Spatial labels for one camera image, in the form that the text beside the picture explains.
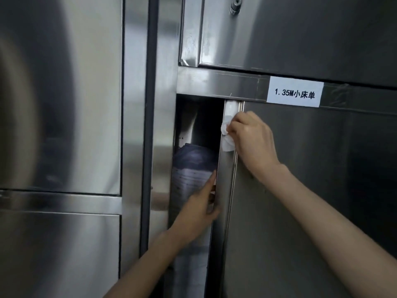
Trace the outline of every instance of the label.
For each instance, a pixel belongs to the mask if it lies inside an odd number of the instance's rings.
[[[318,108],[323,87],[320,81],[271,76],[267,102]]]

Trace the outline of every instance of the person's right arm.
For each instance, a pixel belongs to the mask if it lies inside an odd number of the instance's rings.
[[[357,298],[397,297],[397,260],[280,164],[271,129],[239,112],[227,131],[246,167],[291,212]]]

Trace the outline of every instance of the forearm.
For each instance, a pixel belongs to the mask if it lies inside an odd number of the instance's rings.
[[[175,233],[172,230],[166,231],[104,298],[148,297],[182,247],[183,244]]]
[[[280,165],[261,178],[355,297],[397,297],[397,261]]]

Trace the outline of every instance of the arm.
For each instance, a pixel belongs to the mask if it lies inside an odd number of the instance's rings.
[[[104,298],[145,298],[150,295],[178,252],[198,237],[218,216],[219,209],[210,214],[206,212],[215,178],[214,172],[204,187],[189,198],[172,227],[157,238]]]
[[[273,134],[256,114],[238,113],[228,132],[247,168],[291,212],[353,296],[397,297],[397,260],[280,164]]]

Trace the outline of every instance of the cabinet door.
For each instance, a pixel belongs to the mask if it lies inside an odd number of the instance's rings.
[[[122,0],[0,0],[0,188],[120,192]]]
[[[397,0],[232,1],[205,0],[200,64],[397,86]]]
[[[0,211],[0,296],[102,297],[118,279],[120,217]]]
[[[246,102],[272,129],[279,160],[397,257],[397,118]],[[349,297],[285,207],[237,161],[224,295]]]

